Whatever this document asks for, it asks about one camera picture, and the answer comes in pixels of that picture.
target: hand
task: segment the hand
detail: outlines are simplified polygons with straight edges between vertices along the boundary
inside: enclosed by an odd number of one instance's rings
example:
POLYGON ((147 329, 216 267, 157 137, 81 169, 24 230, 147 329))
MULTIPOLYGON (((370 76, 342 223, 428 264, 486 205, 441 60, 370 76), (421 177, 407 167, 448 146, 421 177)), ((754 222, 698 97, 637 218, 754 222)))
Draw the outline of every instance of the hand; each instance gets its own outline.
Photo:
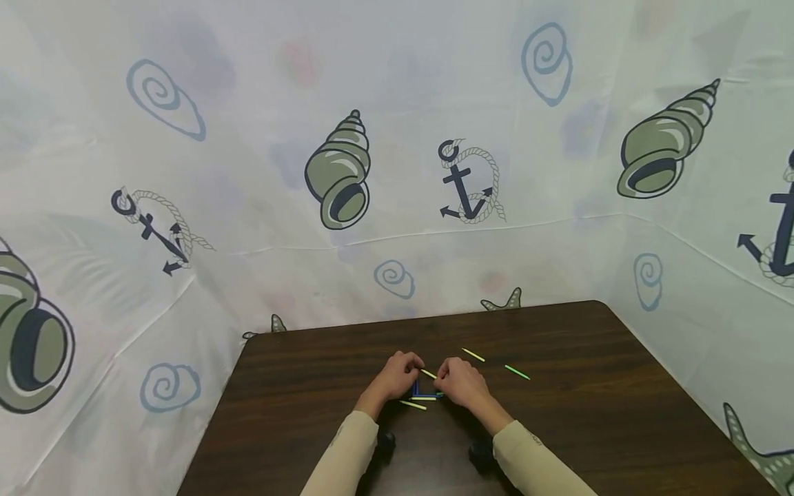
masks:
POLYGON ((436 377, 436 389, 472 412, 491 436, 513 421, 513 417, 491 396, 485 377, 469 362, 456 356, 448 358, 441 364, 436 377))
POLYGON ((424 367, 425 363, 416 353, 396 352, 361 394, 353 409, 377 420, 384 403, 405 394, 419 377, 419 369, 424 367))
POLYGON ((472 409, 491 397, 485 377, 472 365, 454 356, 444 360, 433 385, 455 404, 472 409))

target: rope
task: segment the rope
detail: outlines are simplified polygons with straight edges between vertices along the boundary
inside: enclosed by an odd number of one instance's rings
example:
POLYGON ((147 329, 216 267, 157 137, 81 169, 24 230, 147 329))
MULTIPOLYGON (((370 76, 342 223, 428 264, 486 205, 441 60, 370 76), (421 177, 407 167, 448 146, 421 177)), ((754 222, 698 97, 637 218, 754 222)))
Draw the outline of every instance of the rope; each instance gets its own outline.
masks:
MULTIPOLYGON (((126 203, 128 203, 126 187, 122 187, 121 192, 123 194, 121 195, 121 198, 119 198, 119 203, 123 208, 129 208, 129 205, 126 205, 126 203)), ((162 206, 167 208, 168 211, 171 212, 171 215, 174 216, 174 220, 176 221, 176 224, 179 226, 181 232, 171 233, 171 235, 169 236, 169 240, 172 243, 182 248, 182 252, 184 253, 185 258, 190 260, 191 255, 193 254, 193 243, 198 244, 198 246, 206 250, 215 251, 215 248, 213 248, 213 246, 210 243, 208 243, 207 240, 205 240, 201 236, 197 236, 191 233, 191 228, 188 227, 187 222, 185 222, 185 217, 182 216, 179 209, 176 208, 176 205, 169 202, 166 198, 163 198, 162 196, 158 195, 153 191, 147 191, 147 190, 136 190, 134 193, 130 195, 130 197, 133 199, 133 203, 135 204, 135 210, 136 210, 135 213, 131 213, 130 215, 124 216, 125 219, 127 219, 127 221, 130 224, 137 224, 138 222, 140 222, 138 220, 138 216, 139 216, 138 211, 140 211, 141 208, 138 206, 138 204, 140 203, 141 199, 154 200, 155 202, 158 202, 162 206)), ((175 258, 175 262, 177 262, 183 268, 186 269, 191 268, 191 265, 188 262, 180 259, 179 257, 175 258)))
MULTIPOLYGON (((789 246, 794 246, 794 238, 788 244, 789 246)), ((772 243, 768 247, 766 247, 761 254, 761 261, 758 262, 758 266, 761 268, 761 273, 769 279, 772 279, 773 282, 776 284, 780 284, 782 287, 794 287, 794 275, 790 275, 788 277, 783 277, 782 275, 777 275, 772 272, 772 269, 769 267, 769 263, 772 261, 772 255, 775 252, 775 244, 772 243)))
MULTIPOLYGON (((444 154, 448 156, 450 153, 452 153, 452 150, 462 141, 462 139, 457 139, 452 144, 445 146, 443 149, 444 154)), ((453 165, 458 165, 460 162, 463 162, 472 155, 482 157, 486 162, 488 162, 488 165, 491 166, 491 171, 493 172, 493 182, 491 185, 492 192, 491 196, 486 196, 480 192, 470 193, 467 197, 470 204, 472 201, 479 202, 480 200, 485 200, 486 206, 484 209, 480 209, 480 213, 476 217, 473 219, 468 219, 464 215, 463 203, 461 203, 457 207, 457 212, 460 215, 461 221, 463 221, 465 224, 479 224, 480 222, 487 219, 488 216, 491 215, 491 212, 496 209, 496 213, 499 215, 499 217, 501 217, 503 221, 507 222, 507 219, 504 216, 504 207, 497 201, 497 198, 499 197, 499 166, 496 165, 496 160, 494 160, 490 153, 479 147, 466 148, 463 152, 458 153, 457 157, 455 157, 455 160, 452 162, 445 162, 442 160, 441 166, 444 169, 449 169, 453 165)))

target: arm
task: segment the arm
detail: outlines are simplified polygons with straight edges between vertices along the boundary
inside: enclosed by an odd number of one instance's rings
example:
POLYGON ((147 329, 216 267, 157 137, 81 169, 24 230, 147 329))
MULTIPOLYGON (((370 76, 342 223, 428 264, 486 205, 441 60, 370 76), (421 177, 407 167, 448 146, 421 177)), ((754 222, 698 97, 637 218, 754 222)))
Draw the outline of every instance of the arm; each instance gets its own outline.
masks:
POLYGON ((525 496, 596 496, 568 466, 497 402, 483 376, 469 362, 448 358, 435 386, 468 408, 494 438, 494 457, 525 496))
POLYGON ((494 438, 494 458, 513 485, 527 496, 596 496, 578 475, 493 397, 473 407, 494 438))
POLYGON ((402 396, 425 364, 414 353, 396 352, 358 398, 353 412, 337 430, 301 496, 353 496, 377 444, 380 415, 386 401, 402 396))

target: beige long sleeve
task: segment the beige long sleeve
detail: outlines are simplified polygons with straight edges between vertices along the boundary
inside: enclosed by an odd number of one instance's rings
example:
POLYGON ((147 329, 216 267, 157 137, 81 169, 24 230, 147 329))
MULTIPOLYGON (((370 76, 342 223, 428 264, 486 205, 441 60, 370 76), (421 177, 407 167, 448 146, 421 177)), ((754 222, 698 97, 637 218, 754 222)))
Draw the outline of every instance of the beige long sleeve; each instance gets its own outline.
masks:
POLYGON ((518 421, 512 421, 494 436, 494 458, 525 496, 596 496, 518 421))
POLYGON ((322 454, 301 496, 353 496, 378 441, 378 425, 354 410, 322 454))
MULTIPOLYGON (((378 425, 353 411, 337 431, 303 487, 301 496, 353 496, 377 445, 378 425)), ((596 496, 518 421, 494 436, 494 457, 525 496, 596 496)))

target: starfish illustration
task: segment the starfish illustration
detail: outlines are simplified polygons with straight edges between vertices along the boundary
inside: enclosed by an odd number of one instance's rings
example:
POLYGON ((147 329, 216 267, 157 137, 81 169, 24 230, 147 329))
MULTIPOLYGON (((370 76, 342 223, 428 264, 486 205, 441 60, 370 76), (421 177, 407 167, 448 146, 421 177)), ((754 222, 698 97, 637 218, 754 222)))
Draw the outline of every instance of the starfish illustration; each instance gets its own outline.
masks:
POLYGON ((521 308, 521 288, 517 287, 513 290, 513 294, 510 295, 510 299, 507 300, 507 303, 505 303, 504 306, 494 305, 488 300, 480 300, 480 303, 485 307, 486 310, 509 310, 512 308, 521 308))
POLYGON ((794 496, 794 449, 766 454, 757 452, 750 446, 734 409, 727 403, 723 407, 731 442, 780 494, 794 496))
MULTIPOLYGON (((284 323, 281 321, 281 317, 276 315, 275 313, 270 317, 270 332, 271 333, 283 333, 286 331, 287 328, 284 327, 284 323)), ((264 333, 245 333, 243 334, 244 340, 249 340, 254 336, 258 336, 264 333)))

